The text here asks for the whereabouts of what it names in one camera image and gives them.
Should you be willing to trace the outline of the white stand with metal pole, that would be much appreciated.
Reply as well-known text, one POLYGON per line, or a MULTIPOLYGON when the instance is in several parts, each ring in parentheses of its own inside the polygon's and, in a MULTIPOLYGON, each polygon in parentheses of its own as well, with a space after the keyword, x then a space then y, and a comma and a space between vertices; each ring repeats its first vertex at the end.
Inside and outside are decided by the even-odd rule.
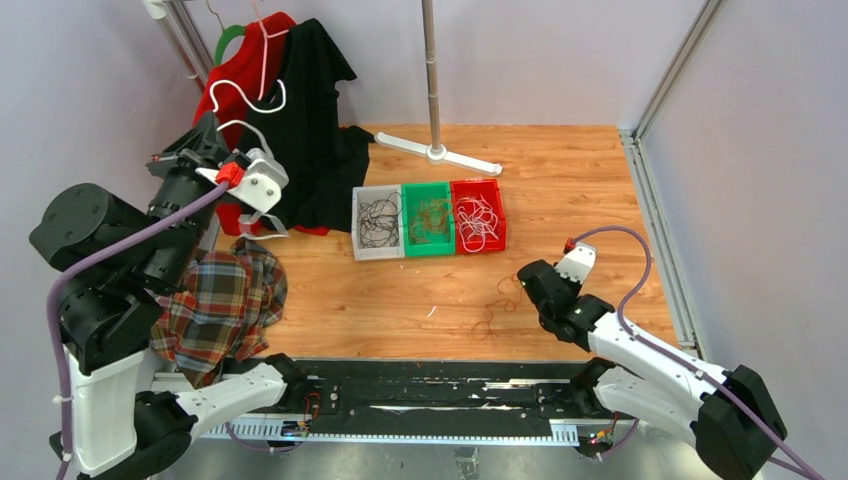
POLYGON ((385 132, 377 132, 374 135, 374 139, 380 146, 422 157, 433 165, 449 165, 486 176, 499 176, 503 171, 501 164, 487 162, 450 151, 442 142, 433 2, 431 0, 422 0, 421 11, 430 143, 425 145, 389 135, 385 132))

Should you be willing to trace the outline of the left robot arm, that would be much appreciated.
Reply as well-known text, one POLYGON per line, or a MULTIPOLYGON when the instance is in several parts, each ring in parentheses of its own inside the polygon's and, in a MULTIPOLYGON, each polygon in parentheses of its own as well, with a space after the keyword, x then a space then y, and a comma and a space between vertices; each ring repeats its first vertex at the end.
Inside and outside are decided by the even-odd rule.
POLYGON ((46 316, 59 376, 61 428, 50 445, 82 479, 145 479, 173 465, 208 431, 243 414, 298 411, 306 374, 276 354, 251 370, 194 391, 141 391, 159 298, 182 278, 220 200, 266 213, 288 178, 266 141, 229 148, 213 113, 147 166, 161 186, 145 210, 80 183, 58 194, 30 244, 59 273, 46 316))

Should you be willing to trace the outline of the black t-shirt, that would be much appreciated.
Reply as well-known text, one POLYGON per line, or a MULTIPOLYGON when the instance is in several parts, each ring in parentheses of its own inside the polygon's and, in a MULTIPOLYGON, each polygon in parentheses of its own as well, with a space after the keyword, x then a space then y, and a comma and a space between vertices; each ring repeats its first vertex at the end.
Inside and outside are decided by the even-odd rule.
POLYGON ((285 107, 247 116, 289 177, 270 214, 287 228, 349 232, 353 189, 364 183, 374 142, 370 132, 339 124, 337 83, 356 74, 324 26, 309 19, 286 35, 276 77, 285 107))

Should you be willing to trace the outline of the pink clothes hanger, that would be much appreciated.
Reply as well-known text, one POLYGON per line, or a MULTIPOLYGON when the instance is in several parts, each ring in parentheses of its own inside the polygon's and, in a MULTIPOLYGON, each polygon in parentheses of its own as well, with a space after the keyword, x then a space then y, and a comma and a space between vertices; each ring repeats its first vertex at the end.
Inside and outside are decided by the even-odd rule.
POLYGON ((279 30, 276 32, 269 32, 266 24, 263 20, 263 17, 260 14, 259 5, 256 0, 250 1, 253 11, 257 17, 257 23, 259 24, 260 31, 263 36, 263 47, 262 47, 262 63, 260 70, 260 79, 259 79, 259 99, 262 99, 265 96, 265 78, 266 72, 268 69, 268 53, 269 53, 269 43, 272 38, 282 37, 289 33, 289 30, 279 30))

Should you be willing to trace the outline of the green clothes hanger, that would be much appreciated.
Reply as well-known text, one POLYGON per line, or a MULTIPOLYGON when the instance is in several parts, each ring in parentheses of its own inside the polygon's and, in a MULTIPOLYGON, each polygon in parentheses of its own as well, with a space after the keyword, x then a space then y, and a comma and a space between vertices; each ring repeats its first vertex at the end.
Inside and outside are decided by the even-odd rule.
POLYGON ((229 27, 225 27, 215 45, 213 65, 221 65, 224 61, 226 50, 231 42, 239 37, 244 37, 245 34, 246 27, 244 25, 231 25, 229 27))

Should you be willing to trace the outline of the green plastic bin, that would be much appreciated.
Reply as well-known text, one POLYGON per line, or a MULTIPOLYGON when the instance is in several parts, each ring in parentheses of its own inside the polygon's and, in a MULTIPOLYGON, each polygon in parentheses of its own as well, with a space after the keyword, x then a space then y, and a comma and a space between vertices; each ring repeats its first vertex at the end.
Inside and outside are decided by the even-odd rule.
POLYGON ((402 184, 401 200, 405 255, 454 255, 456 236, 449 183, 402 184))

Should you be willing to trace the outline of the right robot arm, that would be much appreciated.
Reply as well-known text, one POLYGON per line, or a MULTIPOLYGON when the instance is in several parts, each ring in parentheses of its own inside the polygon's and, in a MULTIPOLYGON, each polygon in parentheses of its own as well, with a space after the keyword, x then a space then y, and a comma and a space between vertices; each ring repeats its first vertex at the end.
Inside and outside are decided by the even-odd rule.
POLYGON ((752 479, 787 437, 762 376, 692 357, 639 328, 610 303, 580 292, 544 260, 517 279, 559 341, 593 354, 571 390, 574 408, 607 409, 645 421, 693 447, 722 479, 752 479))

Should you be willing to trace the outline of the red t-shirt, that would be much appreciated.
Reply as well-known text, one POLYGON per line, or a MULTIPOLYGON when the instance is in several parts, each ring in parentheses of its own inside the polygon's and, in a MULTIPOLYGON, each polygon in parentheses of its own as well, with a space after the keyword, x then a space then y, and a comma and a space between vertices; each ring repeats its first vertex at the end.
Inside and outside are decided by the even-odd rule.
MULTIPOLYGON (((285 13, 274 13, 263 19, 269 32, 290 29, 296 25, 285 13)), ((268 69, 265 78, 265 96, 259 99, 259 79, 262 63, 263 36, 257 22, 246 28, 246 34, 235 55, 215 67, 209 76, 208 85, 201 97, 195 116, 200 118, 207 111, 216 114, 226 124, 223 136, 230 148, 247 151, 258 144, 255 134, 245 129, 249 111, 271 114, 286 105, 286 89, 276 77, 282 63, 286 35, 272 38, 269 43, 268 69)), ((325 236, 327 228, 293 229, 311 235, 325 236)))

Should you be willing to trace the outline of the white plastic bin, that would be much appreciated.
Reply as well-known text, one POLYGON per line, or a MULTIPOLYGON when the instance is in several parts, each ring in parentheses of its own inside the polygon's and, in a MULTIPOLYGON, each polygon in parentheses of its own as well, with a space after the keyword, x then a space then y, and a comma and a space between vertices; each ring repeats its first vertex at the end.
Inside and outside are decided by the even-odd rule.
POLYGON ((351 239, 356 261, 405 257, 401 186, 354 187, 351 239))

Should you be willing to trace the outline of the red plastic bin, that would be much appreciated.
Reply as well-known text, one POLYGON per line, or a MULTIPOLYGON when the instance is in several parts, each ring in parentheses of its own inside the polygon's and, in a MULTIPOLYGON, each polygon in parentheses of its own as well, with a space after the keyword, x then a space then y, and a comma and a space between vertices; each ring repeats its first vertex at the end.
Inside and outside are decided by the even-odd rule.
POLYGON ((506 249, 507 221, 498 182, 493 179, 449 183, 457 254, 506 249))

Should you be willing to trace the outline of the plaid flannel shirt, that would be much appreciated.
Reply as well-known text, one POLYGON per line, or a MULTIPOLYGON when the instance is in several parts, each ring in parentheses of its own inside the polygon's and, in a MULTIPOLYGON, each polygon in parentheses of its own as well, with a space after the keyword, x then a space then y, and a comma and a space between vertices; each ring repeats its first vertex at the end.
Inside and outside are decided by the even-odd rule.
POLYGON ((192 262, 183 286, 157 299, 163 312, 150 348, 195 389, 216 383, 225 359, 244 361, 266 350, 265 331, 283 319, 288 296, 280 261, 249 239, 192 262))

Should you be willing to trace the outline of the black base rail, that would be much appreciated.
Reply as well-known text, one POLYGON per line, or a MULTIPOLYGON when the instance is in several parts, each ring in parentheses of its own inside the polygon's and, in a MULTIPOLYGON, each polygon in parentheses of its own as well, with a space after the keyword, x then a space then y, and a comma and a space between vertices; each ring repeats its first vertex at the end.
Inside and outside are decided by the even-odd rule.
POLYGON ((632 419, 573 391, 580 362, 302 358, 300 400, 265 413, 312 431, 364 436, 542 437, 562 421, 625 432, 632 419))

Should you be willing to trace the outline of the clothes rack metal frame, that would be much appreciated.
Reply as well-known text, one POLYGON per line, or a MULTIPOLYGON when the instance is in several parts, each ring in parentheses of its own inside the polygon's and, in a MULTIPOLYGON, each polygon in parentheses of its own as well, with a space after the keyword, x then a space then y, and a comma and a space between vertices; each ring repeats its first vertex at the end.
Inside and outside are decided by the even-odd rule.
POLYGON ((186 78, 202 93, 213 58, 188 8, 189 1, 142 0, 141 3, 181 61, 186 78))

